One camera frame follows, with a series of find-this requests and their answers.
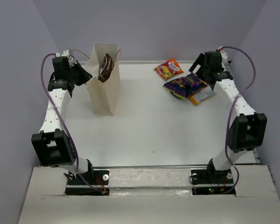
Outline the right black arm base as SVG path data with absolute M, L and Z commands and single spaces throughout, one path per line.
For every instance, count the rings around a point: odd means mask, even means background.
M 236 195 L 231 170 L 219 171 L 211 175 L 207 169 L 192 169 L 189 182 L 192 185 L 192 195 Z

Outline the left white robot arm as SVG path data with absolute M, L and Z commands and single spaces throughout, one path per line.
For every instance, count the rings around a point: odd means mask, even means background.
M 67 52 L 50 56 L 54 71 L 48 84 L 41 81 L 48 106 L 44 122 L 39 132 L 32 135 L 31 142 L 42 166 L 66 169 L 81 183 L 89 184 L 94 179 L 92 163 L 78 156 L 65 117 L 75 86 L 85 84 L 92 75 Z

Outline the orange snack bar packet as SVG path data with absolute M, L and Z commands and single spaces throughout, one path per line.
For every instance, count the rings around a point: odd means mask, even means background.
M 211 89 L 210 86 L 207 86 L 195 92 L 194 94 L 188 96 L 188 99 L 192 104 L 199 105 L 203 100 L 208 99 L 214 95 L 215 92 Z

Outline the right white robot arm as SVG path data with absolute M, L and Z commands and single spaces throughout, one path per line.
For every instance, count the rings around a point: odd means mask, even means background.
M 226 59 L 223 51 L 204 52 L 189 69 L 193 72 L 200 67 L 195 74 L 210 86 L 229 111 L 224 148 L 209 161 L 207 168 L 191 171 L 189 180 L 194 185 L 219 184 L 230 176 L 231 167 L 240 157 L 263 143 L 267 117 L 248 105 L 224 67 Z

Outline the beige paper bag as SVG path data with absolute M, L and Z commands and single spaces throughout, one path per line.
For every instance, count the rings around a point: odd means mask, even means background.
M 109 79 L 102 83 L 99 81 L 99 70 L 105 54 L 109 54 L 113 60 L 113 70 Z M 86 87 L 91 98 L 93 112 L 96 115 L 112 116 L 115 113 L 121 87 L 119 59 L 121 49 L 116 44 L 94 44 L 88 61 L 82 67 L 93 78 L 86 82 Z

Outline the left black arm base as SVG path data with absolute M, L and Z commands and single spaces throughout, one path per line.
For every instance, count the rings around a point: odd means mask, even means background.
M 68 196 L 108 196 L 109 195 L 109 169 L 94 169 L 94 176 L 82 174 L 86 183 L 79 175 L 70 171 L 63 174 L 66 179 L 65 194 Z

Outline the purple snack bag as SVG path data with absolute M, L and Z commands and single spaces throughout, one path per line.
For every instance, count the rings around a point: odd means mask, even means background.
M 188 96 L 207 87 L 208 84 L 201 80 L 196 74 L 190 73 L 187 76 L 176 78 L 163 85 L 163 87 L 175 98 L 187 99 Z

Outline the brown Kettle chips bag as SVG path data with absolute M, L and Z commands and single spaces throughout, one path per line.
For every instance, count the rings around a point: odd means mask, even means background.
M 113 70 L 112 57 L 106 53 L 99 70 L 99 76 L 98 76 L 99 81 L 102 83 L 106 82 L 109 79 L 112 70 Z

